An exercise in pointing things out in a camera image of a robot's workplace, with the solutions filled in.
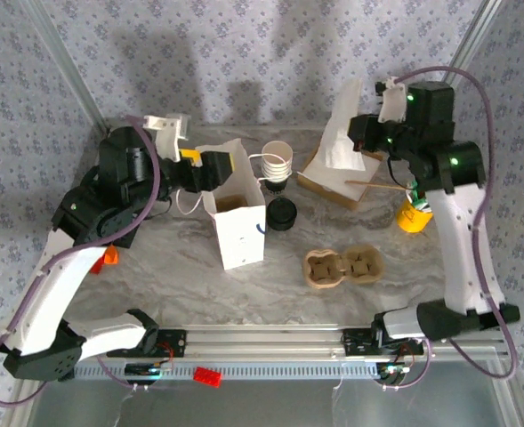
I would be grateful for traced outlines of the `black white paper cup stack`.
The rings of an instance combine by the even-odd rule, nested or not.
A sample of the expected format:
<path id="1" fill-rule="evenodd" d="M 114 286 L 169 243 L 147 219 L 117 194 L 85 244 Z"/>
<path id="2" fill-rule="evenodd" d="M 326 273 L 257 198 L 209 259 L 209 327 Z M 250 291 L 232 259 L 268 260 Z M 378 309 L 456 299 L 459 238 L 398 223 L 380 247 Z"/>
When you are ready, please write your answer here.
<path id="1" fill-rule="evenodd" d="M 294 152 L 284 141 L 270 141 L 262 148 L 262 181 L 272 194 L 281 193 L 292 174 Z"/>

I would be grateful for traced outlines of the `brown pulp cup carrier stack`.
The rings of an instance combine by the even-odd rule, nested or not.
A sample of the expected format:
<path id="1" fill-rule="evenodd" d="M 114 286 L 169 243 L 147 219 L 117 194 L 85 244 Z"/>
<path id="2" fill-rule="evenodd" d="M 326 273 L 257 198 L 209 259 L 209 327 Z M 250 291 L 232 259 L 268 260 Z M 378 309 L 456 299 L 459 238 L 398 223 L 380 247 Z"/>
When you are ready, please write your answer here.
<path id="1" fill-rule="evenodd" d="M 350 246 L 343 252 L 333 249 L 309 251 L 302 262 L 302 273 L 308 286 L 330 289 L 342 282 L 369 285 L 384 273 L 380 252 L 368 244 Z"/>

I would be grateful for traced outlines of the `yellow paper cup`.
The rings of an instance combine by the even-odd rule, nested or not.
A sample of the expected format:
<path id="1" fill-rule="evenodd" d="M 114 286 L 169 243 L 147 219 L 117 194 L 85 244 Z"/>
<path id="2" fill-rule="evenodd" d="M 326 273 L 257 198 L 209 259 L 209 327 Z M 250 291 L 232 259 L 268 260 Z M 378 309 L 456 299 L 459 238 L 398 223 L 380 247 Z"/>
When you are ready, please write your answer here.
<path id="1" fill-rule="evenodd" d="M 430 222 L 432 216 L 432 210 L 428 205 L 419 209 L 406 198 L 396 213 L 396 223 L 407 233 L 419 233 Z"/>

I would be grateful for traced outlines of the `black cup lid stack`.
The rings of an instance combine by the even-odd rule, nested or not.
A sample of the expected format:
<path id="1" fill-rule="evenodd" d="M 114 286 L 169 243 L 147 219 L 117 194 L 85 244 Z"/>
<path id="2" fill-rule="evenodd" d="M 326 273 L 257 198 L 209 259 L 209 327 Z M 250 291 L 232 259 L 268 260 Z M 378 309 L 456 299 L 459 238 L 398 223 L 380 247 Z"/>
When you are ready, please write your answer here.
<path id="1" fill-rule="evenodd" d="M 296 205 L 286 197 L 277 197 L 267 205 L 266 220 L 272 230 L 290 230 L 294 226 L 296 217 Z"/>

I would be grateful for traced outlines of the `brown cardboard napkin box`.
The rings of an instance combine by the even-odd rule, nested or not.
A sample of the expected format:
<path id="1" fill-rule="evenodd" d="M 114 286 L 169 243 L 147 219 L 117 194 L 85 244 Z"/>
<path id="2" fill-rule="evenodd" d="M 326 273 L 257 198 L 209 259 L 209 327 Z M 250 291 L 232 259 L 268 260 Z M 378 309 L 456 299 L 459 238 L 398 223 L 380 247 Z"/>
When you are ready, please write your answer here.
<path id="1" fill-rule="evenodd" d="M 304 176 L 301 176 L 301 171 L 303 171 L 305 169 L 305 167 L 309 164 L 309 162 L 314 158 L 314 157 L 317 157 L 317 152 L 318 152 L 318 148 L 315 148 L 312 150 L 312 152 L 307 156 L 306 160 L 304 161 L 304 164 L 302 166 L 302 168 L 297 172 L 297 181 L 298 181 L 298 184 L 305 188 L 305 189 L 308 189 L 309 191 L 312 191 L 316 194 L 318 194 L 320 197 L 328 200 L 328 201 L 331 201 L 335 204 L 338 204 L 338 205 L 341 205 L 351 211 L 355 211 L 357 209 L 357 207 L 359 206 L 359 202 L 362 200 L 362 198 L 366 195 L 367 193 L 367 187 L 366 187 L 366 190 L 362 196 L 362 198 L 360 199 L 360 201 L 356 202 L 356 201 L 353 201 L 353 200 L 349 200 L 348 198 L 346 197 L 343 197 L 341 195 L 338 195 L 338 194 L 335 194 L 334 192 L 332 191 L 329 191 L 329 190 L 325 190 L 323 187 L 319 186 L 318 184 L 310 181 L 309 179 L 305 178 Z M 368 152 L 365 152 L 364 153 L 365 155 L 369 155 L 371 157 L 375 157 L 377 158 L 378 160 L 381 160 L 381 163 L 383 161 L 383 156 L 380 155 L 380 154 L 377 154 L 377 153 L 368 153 Z"/>

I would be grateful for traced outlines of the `red toy brick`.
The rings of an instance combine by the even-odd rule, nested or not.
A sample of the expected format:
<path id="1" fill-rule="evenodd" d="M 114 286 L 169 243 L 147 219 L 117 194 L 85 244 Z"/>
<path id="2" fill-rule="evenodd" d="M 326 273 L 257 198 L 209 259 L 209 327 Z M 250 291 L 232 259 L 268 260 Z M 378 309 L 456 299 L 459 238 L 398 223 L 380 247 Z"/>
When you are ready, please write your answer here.
<path id="1" fill-rule="evenodd" d="M 222 383 L 222 373 L 206 367 L 197 367 L 194 371 L 193 380 L 197 383 L 219 388 Z"/>

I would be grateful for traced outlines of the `wooden stir stick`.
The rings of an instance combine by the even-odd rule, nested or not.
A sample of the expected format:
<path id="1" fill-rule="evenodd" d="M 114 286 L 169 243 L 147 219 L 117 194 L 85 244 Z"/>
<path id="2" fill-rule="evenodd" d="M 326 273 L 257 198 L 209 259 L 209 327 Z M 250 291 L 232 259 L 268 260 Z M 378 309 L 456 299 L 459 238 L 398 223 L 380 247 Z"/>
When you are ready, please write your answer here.
<path id="1" fill-rule="evenodd" d="M 397 185 L 397 184 L 389 184 L 389 183 L 374 183 L 370 181 L 356 181 L 356 180 L 347 180 L 344 182 L 346 185 L 359 185 L 359 186 L 365 186 L 365 187 L 371 187 L 371 188 L 378 188 L 378 189 L 395 189 L 395 190 L 402 190 L 406 191 L 408 188 Z"/>

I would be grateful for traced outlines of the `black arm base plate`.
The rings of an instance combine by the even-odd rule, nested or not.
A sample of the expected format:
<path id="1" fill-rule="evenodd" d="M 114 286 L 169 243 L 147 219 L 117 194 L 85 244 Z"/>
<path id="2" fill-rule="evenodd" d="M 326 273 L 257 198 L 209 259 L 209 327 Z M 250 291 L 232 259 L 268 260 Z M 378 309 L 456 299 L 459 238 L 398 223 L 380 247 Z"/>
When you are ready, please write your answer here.
<path id="1" fill-rule="evenodd" d="M 423 345 L 412 339 L 392 339 L 382 330 L 373 328 L 345 328 L 343 329 L 341 344 L 345 355 L 349 356 L 396 356 L 401 349 L 408 348 L 409 352 L 423 355 Z"/>
<path id="2" fill-rule="evenodd" d="M 158 329 L 146 334 L 134 348 L 113 350 L 108 358 L 183 358 L 186 349 L 187 331 L 184 329 Z"/>

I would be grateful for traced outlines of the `white paper takeout bag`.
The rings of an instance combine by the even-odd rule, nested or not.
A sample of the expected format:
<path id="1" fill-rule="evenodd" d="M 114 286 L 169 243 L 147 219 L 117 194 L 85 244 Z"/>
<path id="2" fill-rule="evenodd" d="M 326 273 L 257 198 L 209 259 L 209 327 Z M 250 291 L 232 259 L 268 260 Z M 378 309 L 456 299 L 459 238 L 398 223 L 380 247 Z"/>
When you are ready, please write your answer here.
<path id="1" fill-rule="evenodd" d="M 216 232 L 223 268 L 231 270 L 262 261 L 266 204 L 242 141 L 202 145 L 197 150 L 228 152 L 234 160 L 235 171 L 229 179 L 214 191 L 202 194 L 202 205 Z"/>

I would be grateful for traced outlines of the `white paper napkin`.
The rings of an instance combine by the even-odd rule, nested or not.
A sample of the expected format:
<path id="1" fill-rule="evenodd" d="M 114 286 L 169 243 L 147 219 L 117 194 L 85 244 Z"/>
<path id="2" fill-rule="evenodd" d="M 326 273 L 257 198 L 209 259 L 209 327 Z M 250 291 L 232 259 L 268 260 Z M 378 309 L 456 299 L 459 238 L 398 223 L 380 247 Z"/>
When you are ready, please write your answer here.
<path id="1" fill-rule="evenodd" d="M 314 157 L 301 171 L 301 176 L 323 187 L 325 190 L 334 192 L 353 201 L 360 201 L 366 187 L 364 185 L 347 184 L 346 181 L 372 181 L 381 160 L 369 155 L 362 155 L 365 169 L 344 170 L 326 167 L 320 160 Z"/>
<path id="2" fill-rule="evenodd" d="M 331 117 L 326 123 L 317 152 L 317 159 L 327 168 L 365 171 L 359 149 L 348 136 L 351 120 L 359 113 L 362 81 L 346 80 L 335 97 Z"/>

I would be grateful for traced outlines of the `small circuit board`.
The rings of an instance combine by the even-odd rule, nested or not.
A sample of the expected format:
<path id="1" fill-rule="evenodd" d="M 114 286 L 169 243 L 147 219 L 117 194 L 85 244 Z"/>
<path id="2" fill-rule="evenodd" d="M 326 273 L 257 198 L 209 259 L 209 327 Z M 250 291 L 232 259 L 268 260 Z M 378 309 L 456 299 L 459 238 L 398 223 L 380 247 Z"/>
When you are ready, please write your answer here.
<path id="1" fill-rule="evenodd" d="M 400 362 L 377 363 L 376 371 L 378 377 L 375 381 L 385 386 L 400 386 L 404 382 L 406 375 L 410 372 L 410 369 L 410 365 Z"/>
<path id="2" fill-rule="evenodd" d="M 149 362 L 149 363 L 127 363 L 124 368 L 125 377 L 144 377 L 151 381 L 165 376 L 173 371 L 173 364 L 169 362 Z"/>

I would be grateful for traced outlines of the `shiny metal panel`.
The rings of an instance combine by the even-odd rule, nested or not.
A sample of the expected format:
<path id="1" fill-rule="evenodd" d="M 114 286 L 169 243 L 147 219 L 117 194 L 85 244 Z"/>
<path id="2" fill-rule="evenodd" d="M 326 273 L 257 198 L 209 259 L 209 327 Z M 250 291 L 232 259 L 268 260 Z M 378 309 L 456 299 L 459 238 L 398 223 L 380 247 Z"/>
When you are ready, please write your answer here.
<path id="1" fill-rule="evenodd" d="M 434 362 L 417 385 L 372 380 L 191 380 L 129 391 L 103 379 L 56 383 L 25 427 L 524 427 L 504 383 L 463 362 Z"/>

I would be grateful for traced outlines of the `aluminium frame post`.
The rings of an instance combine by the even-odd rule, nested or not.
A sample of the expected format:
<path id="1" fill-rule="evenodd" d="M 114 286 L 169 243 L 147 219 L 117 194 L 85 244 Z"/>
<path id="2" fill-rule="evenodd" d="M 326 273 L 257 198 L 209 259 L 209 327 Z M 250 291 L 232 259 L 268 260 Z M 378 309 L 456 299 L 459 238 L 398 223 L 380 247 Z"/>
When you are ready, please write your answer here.
<path id="1" fill-rule="evenodd" d="M 443 0 L 444 58 L 451 67 L 468 69 L 508 0 Z"/>
<path id="2" fill-rule="evenodd" d="M 43 40 L 79 106 L 95 128 L 104 133 L 107 130 L 106 121 L 41 0 L 19 0 L 19 2 Z"/>

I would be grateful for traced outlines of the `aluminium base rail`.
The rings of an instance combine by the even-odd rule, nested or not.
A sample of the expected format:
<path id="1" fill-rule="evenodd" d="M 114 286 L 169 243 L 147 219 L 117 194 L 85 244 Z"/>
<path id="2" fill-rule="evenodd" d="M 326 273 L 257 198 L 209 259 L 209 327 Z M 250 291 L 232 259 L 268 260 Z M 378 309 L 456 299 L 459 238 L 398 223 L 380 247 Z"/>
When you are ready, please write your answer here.
<path id="1" fill-rule="evenodd" d="M 269 360 L 333 360 L 368 359 L 385 361 L 396 356 L 349 356 L 341 344 L 343 329 L 337 325 L 297 326 L 180 326 L 187 331 L 187 360 L 269 361 Z M 483 360 L 498 356 L 506 358 L 507 346 L 496 331 L 468 334 L 456 343 L 470 357 Z M 460 355 L 449 340 L 431 344 L 437 360 L 452 360 Z"/>

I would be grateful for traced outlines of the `small orange plastic piece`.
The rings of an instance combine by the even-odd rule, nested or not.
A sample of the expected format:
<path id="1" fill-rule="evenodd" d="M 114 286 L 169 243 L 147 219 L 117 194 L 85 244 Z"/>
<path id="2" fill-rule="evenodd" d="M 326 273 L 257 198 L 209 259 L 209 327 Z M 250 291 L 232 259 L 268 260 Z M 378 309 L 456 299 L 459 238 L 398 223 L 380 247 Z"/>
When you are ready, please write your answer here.
<path id="1" fill-rule="evenodd" d="M 103 256 L 90 268 L 90 273 L 98 275 L 104 265 L 118 264 L 118 250 L 115 246 L 110 245 L 106 248 Z"/>

